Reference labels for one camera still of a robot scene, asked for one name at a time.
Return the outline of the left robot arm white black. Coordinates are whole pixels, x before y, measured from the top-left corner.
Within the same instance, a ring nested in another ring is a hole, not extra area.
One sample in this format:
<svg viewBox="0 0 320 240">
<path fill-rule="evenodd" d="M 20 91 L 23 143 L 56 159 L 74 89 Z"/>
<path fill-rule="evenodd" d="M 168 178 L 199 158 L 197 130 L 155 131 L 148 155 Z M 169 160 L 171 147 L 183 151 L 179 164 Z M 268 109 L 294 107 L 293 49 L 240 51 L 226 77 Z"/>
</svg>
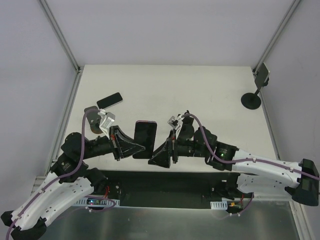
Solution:
<svg viewBox="0 0 320 240">
<path fill-rule="evenodd" d="M 66 137 L 62 155 L 38 189 L 22 206 L 1 215 L 2 222 L 9 227 L 6 239 L 38 240 L 75 202 L 92 193 L 102 194 L 108 185 L 107 177 L 98 168 L 90 169 L 86 159 L 113 154 L 121 160 L 145 150 L 118 126 L 111 127 L 109 132 L 110 136 L 93 140 L 88 140 L 83 132 Z"/>
</svg>

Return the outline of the black phone silver edge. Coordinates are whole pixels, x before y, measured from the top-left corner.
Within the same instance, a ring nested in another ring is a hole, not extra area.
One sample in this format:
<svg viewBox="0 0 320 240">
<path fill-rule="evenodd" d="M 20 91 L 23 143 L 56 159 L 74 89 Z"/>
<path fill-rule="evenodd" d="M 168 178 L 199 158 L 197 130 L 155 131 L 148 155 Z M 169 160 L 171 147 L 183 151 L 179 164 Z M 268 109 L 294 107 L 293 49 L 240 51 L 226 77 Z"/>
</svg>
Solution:
<svg viewBox="0 0 320 240">
<path fill-rule="evenodd" d="M 269 79 L 270 71 L 266 64 L 263 62 L 256 72 L 254 83 L 258 89 L 263 88 Z"/>
</svg>

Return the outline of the black phone stand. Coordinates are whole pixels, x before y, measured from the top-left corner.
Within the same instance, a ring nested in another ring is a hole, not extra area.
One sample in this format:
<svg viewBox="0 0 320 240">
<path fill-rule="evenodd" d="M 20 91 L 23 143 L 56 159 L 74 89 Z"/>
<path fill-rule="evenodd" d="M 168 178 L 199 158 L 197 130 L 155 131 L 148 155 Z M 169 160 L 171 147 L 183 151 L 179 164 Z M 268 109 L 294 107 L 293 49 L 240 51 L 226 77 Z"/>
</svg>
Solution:
<svg viewBox="0 0 320 240">
<path fill-rule="evenodd" d="M 245 93 L 240 99 L 241 104 L 249 110 L 258 109 L 262 103 L 261 98 L 259 97 L 259 93 L 262 90 L 262 88 L 268 85 L 269 80 L 270 78 L 267 77 L 263 83 L 260 83 L 254 93 L 252 92 Z"/>
<path fill-rule="evenodd" d="M 180 129 L 177 139 L 180 141 L 187 141 L 193 138 L 195 129 L 193 126 L 194 118 L 191 116 L 186 116 L 182 120 L 182 127 Z"/>
</svg>

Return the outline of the dark grey phone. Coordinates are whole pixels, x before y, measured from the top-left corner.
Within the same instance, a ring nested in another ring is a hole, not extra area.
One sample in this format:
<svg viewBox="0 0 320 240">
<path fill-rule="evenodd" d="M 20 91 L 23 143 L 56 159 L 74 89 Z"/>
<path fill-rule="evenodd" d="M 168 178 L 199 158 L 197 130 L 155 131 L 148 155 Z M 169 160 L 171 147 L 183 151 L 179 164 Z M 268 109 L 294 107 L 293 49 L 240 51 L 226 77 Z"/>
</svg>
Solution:
<svg viewBox="0 0 320 240">
<path fill-rule="evenodd" d="M 97 106 L 90 106 L 84 109 L 84 113 L 89 112 L 86 114 L 86 119 L 89 123 L 89 127 L 92 133 L 96 135 L 100 135 L 103 132 L 100 129 L 100 122 L 102 117 L 98 114 L 98 107 Z"/>
</svg>

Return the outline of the black phone purple edge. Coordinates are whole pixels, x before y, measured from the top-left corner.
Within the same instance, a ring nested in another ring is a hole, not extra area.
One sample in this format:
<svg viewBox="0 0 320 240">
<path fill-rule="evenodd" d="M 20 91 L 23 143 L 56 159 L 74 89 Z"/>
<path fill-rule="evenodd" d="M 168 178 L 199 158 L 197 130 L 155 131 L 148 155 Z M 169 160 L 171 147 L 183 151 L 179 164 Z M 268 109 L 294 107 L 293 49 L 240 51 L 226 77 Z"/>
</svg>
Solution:
<svg viewBox="0 0 320 240">
<path fill-rule="evenodd" d="M 135 153 L 134 159 L 151 159 L 154 152 L 157 123 L 155 121 L 139 120 L 135 123 L 134 141 L 144 147 L 143 151 Z"/>
</svg>

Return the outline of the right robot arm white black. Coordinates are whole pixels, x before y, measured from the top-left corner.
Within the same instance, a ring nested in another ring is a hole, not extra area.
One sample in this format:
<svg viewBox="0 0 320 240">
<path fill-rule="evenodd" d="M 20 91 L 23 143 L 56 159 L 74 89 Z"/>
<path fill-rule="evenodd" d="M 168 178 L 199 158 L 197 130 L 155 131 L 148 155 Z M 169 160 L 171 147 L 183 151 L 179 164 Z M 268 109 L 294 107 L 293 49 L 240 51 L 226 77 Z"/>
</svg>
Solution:
<svg viewBox="0 0 320 240">
<path fill-rule="evenodd" d="M 148 164 L 168 169 L 179 157 L 203 158 L 213 169 L 240 173 L 236 180 L 225 184 L 230 197 L 257 192 L 274 195 L 279 189 L 280 194 L 289 195 L 297 203 L 319 205 L 320 174 L 312 160 L 290 162 L 263 158 L 219 142 L 216 135 L 199 127 L 194 133 L 180 135 L 171 130 Z"/>
</svg>

